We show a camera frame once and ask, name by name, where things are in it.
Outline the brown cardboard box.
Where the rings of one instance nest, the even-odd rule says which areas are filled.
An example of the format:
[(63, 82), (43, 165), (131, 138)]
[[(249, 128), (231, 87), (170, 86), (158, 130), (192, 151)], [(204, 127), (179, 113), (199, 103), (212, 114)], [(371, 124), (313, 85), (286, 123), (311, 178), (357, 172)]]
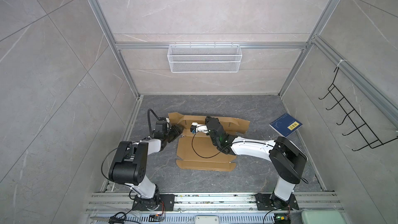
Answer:
[(194, 135), (190, 131), (193, 122), (205, 124), (205, 116), (183, 115), (177, 112), (169, 113), (171, 124), (183, 127), (182, 137), (178, 140), (177, 166), (185, 170), (205, 170), (231, 172), (235, 169), (236, 155), (219, 153), (210, 137), (202, 132)]

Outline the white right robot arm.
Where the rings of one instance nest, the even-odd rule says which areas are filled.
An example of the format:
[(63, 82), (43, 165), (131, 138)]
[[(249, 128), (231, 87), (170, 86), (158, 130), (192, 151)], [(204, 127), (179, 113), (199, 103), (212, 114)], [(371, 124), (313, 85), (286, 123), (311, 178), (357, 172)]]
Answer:
[(288, 203), (300, 182), (307, 183), (303, 171), (308, 157), (293, 142), (279, 136), (276, 140), (260, 141), (226, 133), (219, 119), (207, 116), (205, 124), (191, 132), (208, 135), (220, 153), (226, 155), (246, 155), (265, 159), (272, 163), (278, 173), (278, 180), (272, 193), (272, 201)]

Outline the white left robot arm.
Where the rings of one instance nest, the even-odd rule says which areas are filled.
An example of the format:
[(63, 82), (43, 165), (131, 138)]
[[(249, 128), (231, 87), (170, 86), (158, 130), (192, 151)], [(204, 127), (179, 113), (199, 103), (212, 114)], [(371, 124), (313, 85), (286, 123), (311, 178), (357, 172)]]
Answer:
[(114, 183), (128, 186), (143, 200), (157, 201), (159, 188), (146, 176), (148, 156), (162, 151), (182, 132), (181, 125), (172, 125), (167, 119), (161, 119), (156, 122), (154, 129), (150, 129), (147, 138), (138, 142), (120, 142), (107, 178)]

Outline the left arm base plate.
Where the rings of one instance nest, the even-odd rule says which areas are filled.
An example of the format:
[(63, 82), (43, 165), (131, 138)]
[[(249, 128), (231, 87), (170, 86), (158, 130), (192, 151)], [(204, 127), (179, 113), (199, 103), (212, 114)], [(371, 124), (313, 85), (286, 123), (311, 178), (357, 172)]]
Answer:
[(138, 211), (172, 211), (174, 204), (175, 195), (172, 194), (155, 195), (152, 199), (135, 196), (133, 209)]

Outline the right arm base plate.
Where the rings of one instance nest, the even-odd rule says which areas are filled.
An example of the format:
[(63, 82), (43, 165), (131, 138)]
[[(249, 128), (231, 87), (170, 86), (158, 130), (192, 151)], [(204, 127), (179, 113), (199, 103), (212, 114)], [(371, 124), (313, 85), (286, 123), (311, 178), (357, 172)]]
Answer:
[(282, 200), (275, 196), (274, 193), (272, 194), (262, 194), (257, 193), (254, 195), (255, 203), (257, 204), (257, 209), (259, 211), (270, 211), (270, 210), (289, 210), (295, 209), (299, 210), (299, 206), (294, 194), (291, 194), (288, 200)]

